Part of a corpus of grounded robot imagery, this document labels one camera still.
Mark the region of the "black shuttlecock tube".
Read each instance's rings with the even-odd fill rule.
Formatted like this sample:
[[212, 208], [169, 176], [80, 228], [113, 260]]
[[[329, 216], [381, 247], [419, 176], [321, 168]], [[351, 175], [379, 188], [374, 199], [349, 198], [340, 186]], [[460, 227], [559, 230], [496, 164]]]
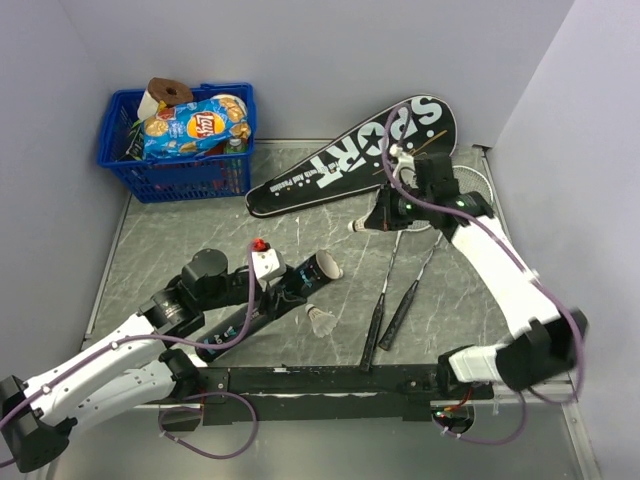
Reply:
[[[288, 266], [284, 276], [276, 283], [283, 285], [288, 293], [303, 296], [306, 304], [313, 294], [329, 283], [338, 280], [336, 274], [339, 269], [341, 267], [328, 251], [318, 250], [296, 268]], [[248, 330], [242, 337], [243, 340], [275, 321], [267, 323], [265, 316], [259, 316], [254, 321], [251, 318]], [[197, 342], [214, 346], [223, 345], [223, 349], [197, 348], [196, 355], [206, 363], [213, 362], [228, 349], [227, 344], [233, 342], [240, 335], [244, 328], [244, 322], [231, 323], [223, 320], [212, 327], [201, 335]]]

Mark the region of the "black SPORT racket bag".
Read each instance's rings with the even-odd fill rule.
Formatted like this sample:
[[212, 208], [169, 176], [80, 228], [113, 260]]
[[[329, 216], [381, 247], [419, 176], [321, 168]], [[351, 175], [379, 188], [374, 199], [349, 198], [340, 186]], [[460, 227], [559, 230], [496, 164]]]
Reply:
[[[446, 101], [414, 95], [393, 121], [391, 145], [403, 137], [403, 147], [417, 157], [452, 154], [457, 146], [457, 122]], [[385, 123], [393, 108], [361, 121], [274, 178], [245, 195], [248, 213], [270, 218], [369, 193], [384, 184], [381, 146]]]

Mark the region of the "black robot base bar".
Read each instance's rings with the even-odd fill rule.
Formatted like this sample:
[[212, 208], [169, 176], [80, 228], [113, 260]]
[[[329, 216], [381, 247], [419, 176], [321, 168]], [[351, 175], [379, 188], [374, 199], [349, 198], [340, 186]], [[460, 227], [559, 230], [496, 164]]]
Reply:
[[491, 400], [484, 384], [441, 387], [434, 364], [356, 366], [207, 367], [196, 393], [231, 392], [255, 409], [260, 421], [400, 418], [429, 421], [431, 409], [466, 393]]

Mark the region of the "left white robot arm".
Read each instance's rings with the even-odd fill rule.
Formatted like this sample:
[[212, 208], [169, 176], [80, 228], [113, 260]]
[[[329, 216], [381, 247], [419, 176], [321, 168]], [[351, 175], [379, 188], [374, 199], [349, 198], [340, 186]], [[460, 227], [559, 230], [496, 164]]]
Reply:
[[223, 252], [201, 250], [102, 340], [42, 374], [2, 379], [1, 435], [11, 457], [1, 465], [37, 471], [89, 423], [166, 397], [192, 398], [198, 370], [181, 348], [203, 327], [206, 312], [271, 306], [276, 286], [294, 272], [270, 245], [251, 245], [247, 260], [231, 271]]

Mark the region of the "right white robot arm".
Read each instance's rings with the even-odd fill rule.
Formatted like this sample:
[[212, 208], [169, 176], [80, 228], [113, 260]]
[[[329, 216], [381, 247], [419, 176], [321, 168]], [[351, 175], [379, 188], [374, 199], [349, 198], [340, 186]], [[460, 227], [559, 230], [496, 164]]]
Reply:
[[500, 308], [509, 329], [493, 345], [468, 345], [440, 356], [438, 390], [458, 398], [472, 383], [501, 383], [514, 392], [574, 371], [584, 383], [585, 315], [564, 306], [540, 282], [509, 242], [480, 177], [460, 184], [448, 155], [416, 159], [398, 146], [383, 153], [387, 181], [373, 210], [356, 221], [368, 230], [404, 230], [428, 224], [462, 254]]

